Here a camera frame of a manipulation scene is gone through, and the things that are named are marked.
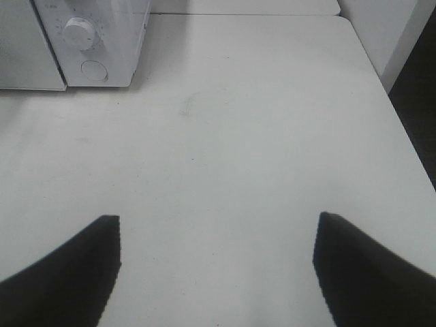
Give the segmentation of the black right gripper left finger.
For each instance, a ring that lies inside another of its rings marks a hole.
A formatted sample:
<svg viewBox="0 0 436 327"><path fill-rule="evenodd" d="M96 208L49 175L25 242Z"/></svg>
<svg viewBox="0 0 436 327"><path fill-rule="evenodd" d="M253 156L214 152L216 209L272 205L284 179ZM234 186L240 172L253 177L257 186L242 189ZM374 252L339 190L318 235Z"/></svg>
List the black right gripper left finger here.
<svg viewBox="0 0 436 327"><path fill-rule="evenodd" d="M103 215L1 282L1 325L97 326L120 267L120 218Z"/></svg>

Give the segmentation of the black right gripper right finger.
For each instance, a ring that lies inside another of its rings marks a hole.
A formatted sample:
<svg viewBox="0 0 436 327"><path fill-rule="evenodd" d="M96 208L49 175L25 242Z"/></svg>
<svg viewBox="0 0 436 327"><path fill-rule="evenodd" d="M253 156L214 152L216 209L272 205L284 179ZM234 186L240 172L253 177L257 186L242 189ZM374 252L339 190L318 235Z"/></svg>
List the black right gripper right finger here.
<svg viewBox="0 0 436 327"><path fill-rule="evenodd" d="M336 326L435 325L435 277L340 215L320 214L313 266Z"/></svg>

